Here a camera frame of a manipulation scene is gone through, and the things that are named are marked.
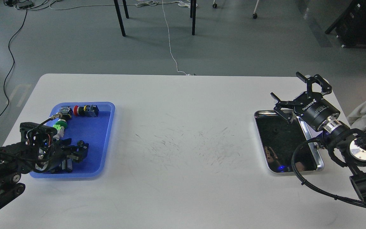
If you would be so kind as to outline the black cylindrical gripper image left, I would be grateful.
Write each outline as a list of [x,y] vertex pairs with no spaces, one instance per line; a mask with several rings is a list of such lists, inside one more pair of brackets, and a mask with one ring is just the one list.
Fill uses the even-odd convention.
[[65,158],[70,158],[76,163],[82,162],[88,155],[89,145],[67,145],[60,146],[59,144],[52,144],[46,151],[42,158],[44,162],[35,164],[36,172],[48,172],[58,167]]

